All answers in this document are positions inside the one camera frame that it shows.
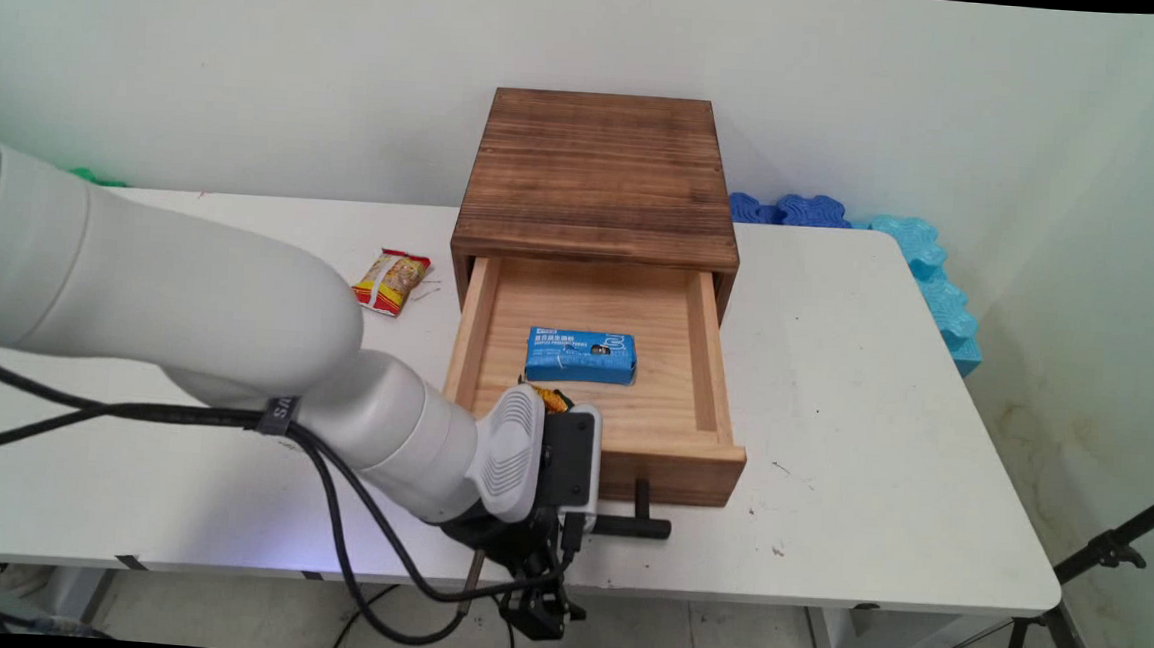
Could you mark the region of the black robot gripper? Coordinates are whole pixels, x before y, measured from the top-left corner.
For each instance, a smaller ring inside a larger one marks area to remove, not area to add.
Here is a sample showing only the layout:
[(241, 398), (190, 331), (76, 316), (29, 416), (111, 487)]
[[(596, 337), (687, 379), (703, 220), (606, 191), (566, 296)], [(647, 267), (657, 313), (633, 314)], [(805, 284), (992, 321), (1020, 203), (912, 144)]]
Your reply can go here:
[(576, 555), (578, 514), (559, 512), (538, 506), (524, 520), (505, 522), (475, 502), (460, 517), (439, 525), (450, 538), (510, 572), (516, 589), (493, 592), (502, 595), (499, 615), (532, 641), (544, 641), (544, 633), (563, 636), (569, 623), (587, 618), (587, 609), (578, 606), (564, 587), (565, 570)]

